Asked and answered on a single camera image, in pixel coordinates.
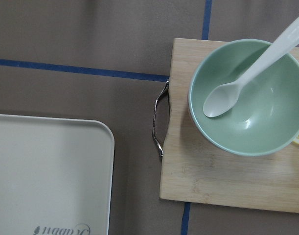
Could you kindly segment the cream rabbit tray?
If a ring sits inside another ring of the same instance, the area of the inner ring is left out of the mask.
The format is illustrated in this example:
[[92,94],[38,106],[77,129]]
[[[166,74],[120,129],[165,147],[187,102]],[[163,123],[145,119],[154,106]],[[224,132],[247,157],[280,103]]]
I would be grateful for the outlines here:
[[106,235],[115,140],[96,120],[0,114],[0,235]]

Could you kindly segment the bamboo cutting board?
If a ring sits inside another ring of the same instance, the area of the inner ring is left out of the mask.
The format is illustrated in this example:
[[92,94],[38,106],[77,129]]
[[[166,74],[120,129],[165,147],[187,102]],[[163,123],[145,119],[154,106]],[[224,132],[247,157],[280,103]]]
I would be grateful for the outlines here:
[[193,73],[220,41],[177,38],[169,79],[170,120],[163,144],[160,198],[299,213],[299,145],[245,157],[210,143],[188,108]]

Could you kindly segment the green bowl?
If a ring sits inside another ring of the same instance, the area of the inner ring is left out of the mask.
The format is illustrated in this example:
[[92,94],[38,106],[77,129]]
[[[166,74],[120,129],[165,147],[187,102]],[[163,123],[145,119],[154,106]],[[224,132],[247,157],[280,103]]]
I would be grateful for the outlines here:
[[237,155],[261,156],[281,150],[299,134],[299,63],[287,54],[242,90],[236,105],[206,117],[203,105],[217,86],[236,80],[269,42],[243,39],[213,50],[198,65],[188,91],[190,116],[215,146]]

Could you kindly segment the white plastic spoon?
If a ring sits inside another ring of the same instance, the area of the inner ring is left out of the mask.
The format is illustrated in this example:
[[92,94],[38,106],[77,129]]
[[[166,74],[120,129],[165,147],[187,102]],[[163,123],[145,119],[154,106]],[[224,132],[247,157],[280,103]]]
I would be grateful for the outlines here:
[[204,114],[217,117],[230,110],[238,101],[242,89],[269,66],[299,44],[299,17],[297,17],[261,56],[235,81],[217,86],[205,99]]

